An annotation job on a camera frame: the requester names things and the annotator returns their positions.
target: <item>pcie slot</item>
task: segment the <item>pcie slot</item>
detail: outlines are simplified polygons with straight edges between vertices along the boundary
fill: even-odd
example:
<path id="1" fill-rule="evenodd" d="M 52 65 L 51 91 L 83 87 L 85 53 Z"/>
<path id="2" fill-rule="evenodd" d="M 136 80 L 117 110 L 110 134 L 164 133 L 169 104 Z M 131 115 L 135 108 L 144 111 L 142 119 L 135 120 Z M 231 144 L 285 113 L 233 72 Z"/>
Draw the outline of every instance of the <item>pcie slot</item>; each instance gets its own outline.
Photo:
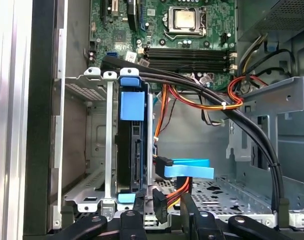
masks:
<path id="1" fill-rule="evenodd" d="M 101 0 L 100 18 L 104 27 L 106 26 L 107 7 L 108 7 L 108 0 Z"/>
<path id="2" fill-rule="evenodd" d="M 118 0 L 112 0 L 112 14 L 118 16 Z"/>

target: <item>blue latch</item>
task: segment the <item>blue latch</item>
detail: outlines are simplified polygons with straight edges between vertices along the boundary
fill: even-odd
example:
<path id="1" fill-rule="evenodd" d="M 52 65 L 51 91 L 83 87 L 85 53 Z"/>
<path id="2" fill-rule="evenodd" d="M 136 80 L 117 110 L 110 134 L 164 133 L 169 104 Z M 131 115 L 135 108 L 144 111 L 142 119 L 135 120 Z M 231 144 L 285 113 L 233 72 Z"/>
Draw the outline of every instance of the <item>blue latch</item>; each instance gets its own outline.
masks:
<path id="1" fill-rule="evenodd" d="M 138 77 L 128 77 L 128 76 L 125 76 L 125 77 L 122 77 L 120 79 L 120 85 L 121 86 L 125 86 L 125 87 L 140 87 L 141 85 L 141 80 L 138 78 Z"/>
<path id="2" fill-rule="evenodd" d="M 134 193 L 120 193 L 118 195 L 118 201 L 121 203 L 121 204 L 132 204 L 134 203 L 135 201 L 135 194 Z"/>
<path id="3" fill-rule="evenodd" d="M 126 121 L 144 121 L 144 105 L 144 92 L 122 92 L 120 119 Z"/>

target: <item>cable tie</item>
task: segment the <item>cable tie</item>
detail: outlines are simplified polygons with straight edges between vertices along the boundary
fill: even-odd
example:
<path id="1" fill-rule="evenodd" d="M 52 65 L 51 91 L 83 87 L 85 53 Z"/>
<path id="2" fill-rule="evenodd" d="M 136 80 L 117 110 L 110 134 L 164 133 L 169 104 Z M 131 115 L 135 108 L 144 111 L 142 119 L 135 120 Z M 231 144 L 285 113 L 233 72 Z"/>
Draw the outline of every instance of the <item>cable tie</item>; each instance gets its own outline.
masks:
<path id="1" fill-rule="evenodd" d="M 223 110 L 226 110 L 226 102 L 225 101 L 222 102 L 222 106 L 223 106 Z"/>
<path id="2" fill-rule="evenodd" d="M 268 164 L 269 168 L 275 168 L 275 167 L 280 167 L 281 164 L 280 163 L 273 163 L 273 164 Z"/>

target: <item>cable connector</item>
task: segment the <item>cable connector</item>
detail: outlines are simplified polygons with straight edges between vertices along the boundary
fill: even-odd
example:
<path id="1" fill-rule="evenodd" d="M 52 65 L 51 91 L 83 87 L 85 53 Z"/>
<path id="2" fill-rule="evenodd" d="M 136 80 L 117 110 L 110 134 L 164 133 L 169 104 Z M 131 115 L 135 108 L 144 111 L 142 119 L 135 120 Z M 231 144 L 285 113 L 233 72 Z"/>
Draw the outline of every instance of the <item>cable connector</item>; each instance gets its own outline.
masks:
<path id="1" fill-rule="evenodd" d="M 153 210 L 155 217 L 161 224 L 167 222 L 167 199 L 166 196 L 156 188 L 153 189 Z"/>
<path id="2" fill-rule="evenodd" d="M 155 158 L 155 173 L 165 180 L 172 179 L 171 177 L 165 177 L 165 166 L 171 167 L 174 164 L 172 159 L 166 157 L 157 156 Z"/>

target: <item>ventilation holes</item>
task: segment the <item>ventilation holes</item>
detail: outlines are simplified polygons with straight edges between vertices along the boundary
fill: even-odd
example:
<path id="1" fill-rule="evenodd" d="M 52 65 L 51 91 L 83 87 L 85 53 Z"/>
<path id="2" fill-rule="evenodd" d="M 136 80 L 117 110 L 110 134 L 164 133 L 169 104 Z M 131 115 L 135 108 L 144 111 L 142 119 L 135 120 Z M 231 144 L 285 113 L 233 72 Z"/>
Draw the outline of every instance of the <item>ventilation holes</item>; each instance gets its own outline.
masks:
<path id="1" fill-rule="evenodd" d="M 304 28 L 304 0 L 286 0 L 260 21 L 257 30 L 299 31 Z"/>
<path id="2" fill-rule="evenodd" d="M 74 92 L 82 95 L 83 97 L 86 97 L 88 100 L 93 100 L 93 101 L 99 101 L 99 100 L 105 100 L 104 97 L 102 97 L 97 91 L 94 89 L 89 89 L 86 87 L 79 87 L 76 84 L 66 84 L 68 88 L 73 90 Z"/>

